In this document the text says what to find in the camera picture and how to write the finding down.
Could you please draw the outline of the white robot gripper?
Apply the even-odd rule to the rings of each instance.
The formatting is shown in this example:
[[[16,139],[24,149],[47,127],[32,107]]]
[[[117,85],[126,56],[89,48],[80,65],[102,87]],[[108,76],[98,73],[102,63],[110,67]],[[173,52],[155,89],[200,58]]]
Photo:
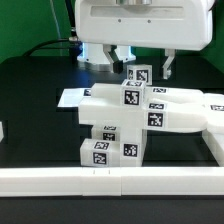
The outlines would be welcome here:
[[[151,0],[146,5],[76,0],[76,32],[85,43],[104,44],[110,70],[117,74],[122,61],[115,45],[166,49],[162,69],[167,80],[176,50],[199,51],[211,42],[213,5],[214,0]]]

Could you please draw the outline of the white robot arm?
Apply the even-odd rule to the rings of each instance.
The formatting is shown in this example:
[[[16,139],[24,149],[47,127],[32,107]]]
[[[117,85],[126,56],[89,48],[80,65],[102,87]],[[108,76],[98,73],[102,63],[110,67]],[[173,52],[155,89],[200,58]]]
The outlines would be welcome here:
[[[84,61],[122,71],[119,46],[165,51],[163,77],[172,74],[178,50],[200,51],[212,40],[215,0],[76,0],[75,24]]]

